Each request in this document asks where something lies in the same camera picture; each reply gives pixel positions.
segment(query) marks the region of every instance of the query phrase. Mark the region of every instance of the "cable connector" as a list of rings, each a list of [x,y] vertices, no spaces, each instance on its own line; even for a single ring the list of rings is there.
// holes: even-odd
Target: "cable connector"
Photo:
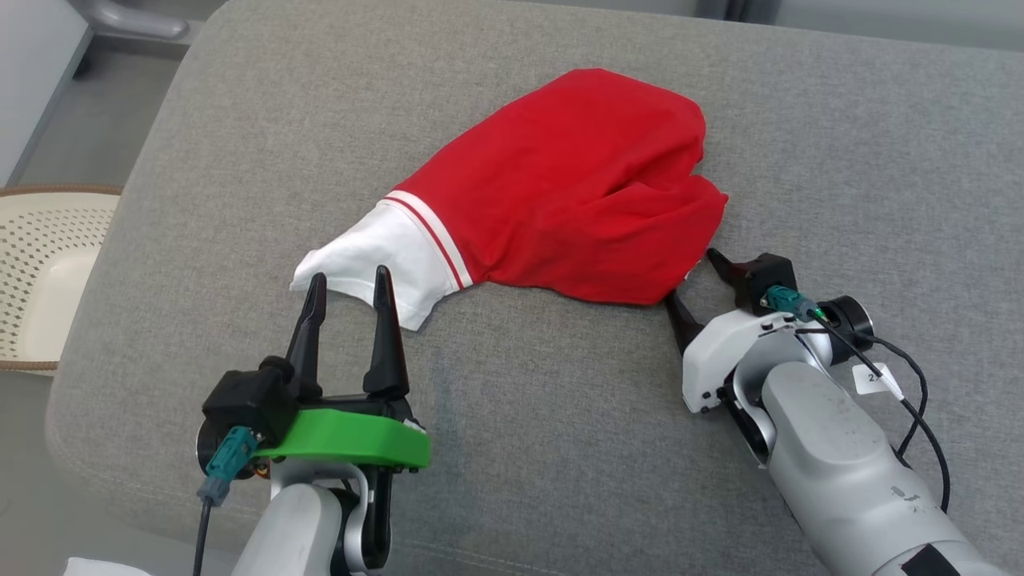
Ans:
[[[812,322],[815,317],[824,314],[818,307],[817,302],[785,286],[769,288],[765,292],[764,298],[761,299],[761,305],[776,312],[792,314],[801,322]]]
[[[209,499],[214,506],[224,503],[231,481],[246,467],[259,444],[246,426],[234,426],[206,465],[206,481],[196,493],[201,500]]]

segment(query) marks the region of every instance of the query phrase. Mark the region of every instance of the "gray couch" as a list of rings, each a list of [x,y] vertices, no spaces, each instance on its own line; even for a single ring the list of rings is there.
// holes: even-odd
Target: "gray couch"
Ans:
[[[931,375],[950,516],[1024,572],[1024,56],[495,0],[232,0],[188,51],[125,189],[50,400],[59,467],[124,521],[195,537],[200,405],[288,344],[307,250],[439,147],[573,68],[695,99],[715,245],[787,255]],[[701,264],[698,319],[731,307]],[[332,294],[321,378],[355,392],[373,314]],[[817,574],[724,413],[689,414],[659,308],[496,285],[407,333],[433,465],[395,487],[391,574]],[[912,374],[889,360],[916,396]],[[845,380],[848,369],[837,370]],[[863,405],[897,439],[891,399]],[[909,460],[937,493],[919,435]],[[237,484],[240,549],[268,488]]]

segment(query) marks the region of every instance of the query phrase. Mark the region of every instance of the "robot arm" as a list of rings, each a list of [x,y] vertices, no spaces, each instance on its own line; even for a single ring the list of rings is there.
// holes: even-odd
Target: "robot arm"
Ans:
[[[735,289],[735,310],[701,326],[675,294],[667,301],[682,355],[682,396],[693,413],[724,405],[767,468],[815,553],[850,576],[996,576],[953,526],[925,482],[893,453],[884,430],[827,375],[852,352],[835,335],[767,306],[769,289],[796,290],[790,260],[762,254],[709,259]],[[849,296],[818,302],[839,335],[873,325]]]
[[[885,431],[820,370],[775,366],[763,401],[776,429],[768,474],[834,574],[1005,575],[896,459]]]
[[[430,463],[430,439],[406,400],[409,376],[388,270],[377,269],[377,331],[366,394],[324,397],[317,383],[326,294],[327,278],[314,276],[287,360],[268,357],[259,370],[225,373],[203,404],[196,452],[204,471],[215,477],[210,462],[219,461],[220,448],[229,444],[224,439],[242,428],[258,445],[246,452],[233,478],[270,481],[270,503],[232,574],[380,574],[391,544],[392,478]],[[323,481],[341,481],[344,488],[315,484]]]

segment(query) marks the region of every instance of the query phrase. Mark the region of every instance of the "laundry basket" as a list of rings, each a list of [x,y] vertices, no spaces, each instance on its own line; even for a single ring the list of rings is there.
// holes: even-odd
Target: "laundry basket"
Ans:
[[[56,370],[121,189],[0,189],[0,370]]]

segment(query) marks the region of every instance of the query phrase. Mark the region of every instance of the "red stripe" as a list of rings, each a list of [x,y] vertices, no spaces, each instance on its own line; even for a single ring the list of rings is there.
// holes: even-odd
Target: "red stripe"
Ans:
[[[456,272],[456,270],[455,270],[455,264],[452,263],[451,256],[447,255],[447,252],[444,250],[444,245],[441,244],[440,239],[438,239],[437,235],[434,234],[434,231],[430,228],[430,224],[427,223],[427,220],[424,219],[423,216],[420,215],[420,213],[416,211],[416,208],[413,208],[412,206],[410,206],[408,202],[404,202],[404,201],[399,200],[397,198],[392,198],[390,196],[387,197],[386,200],[388,202],[395,202],[397,204],[401,204],[402,206],[404,206],[406,208],[408,208],[409,211],[412,212],[417,218],[419,218],[420,222],[423,223],[423,228],[427,229],[427,232],[430,233],[430,238],[434,239],[434,245],[437,246],[437,248],[440,249],[441,255],[444,256],[444,261],[449,263],[449,270],[452,271],[452,277],[455,278],[455,283],[459,285],[459,289],[460,290],[464,289],[465,286],[462,285],[462,280],[459,278],[459,273]]]

